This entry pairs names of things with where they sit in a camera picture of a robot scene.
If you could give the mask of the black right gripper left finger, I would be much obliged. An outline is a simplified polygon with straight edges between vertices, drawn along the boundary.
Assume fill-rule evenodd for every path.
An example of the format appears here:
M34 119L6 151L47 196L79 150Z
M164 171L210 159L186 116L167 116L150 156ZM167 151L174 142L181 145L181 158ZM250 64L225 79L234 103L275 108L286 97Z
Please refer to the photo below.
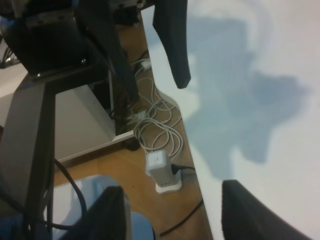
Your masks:
M130 211L120 186L107 187L90 207L78 230L80 240L130 240Z

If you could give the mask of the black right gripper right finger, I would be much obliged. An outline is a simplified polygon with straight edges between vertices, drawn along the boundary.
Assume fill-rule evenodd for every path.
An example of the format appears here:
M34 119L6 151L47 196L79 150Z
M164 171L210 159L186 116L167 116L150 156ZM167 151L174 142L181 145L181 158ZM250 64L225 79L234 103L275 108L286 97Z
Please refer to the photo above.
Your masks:
M288 181L224 180L221 228L226 240L315 240L317 194Z

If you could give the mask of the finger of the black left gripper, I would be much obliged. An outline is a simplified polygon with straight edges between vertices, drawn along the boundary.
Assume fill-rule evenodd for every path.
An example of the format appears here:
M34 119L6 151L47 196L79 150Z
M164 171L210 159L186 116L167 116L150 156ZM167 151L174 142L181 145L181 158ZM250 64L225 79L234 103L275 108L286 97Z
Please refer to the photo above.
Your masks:
M186 0L155 0L153 28L167 55L174 82L179 89L191 80L187 50Z

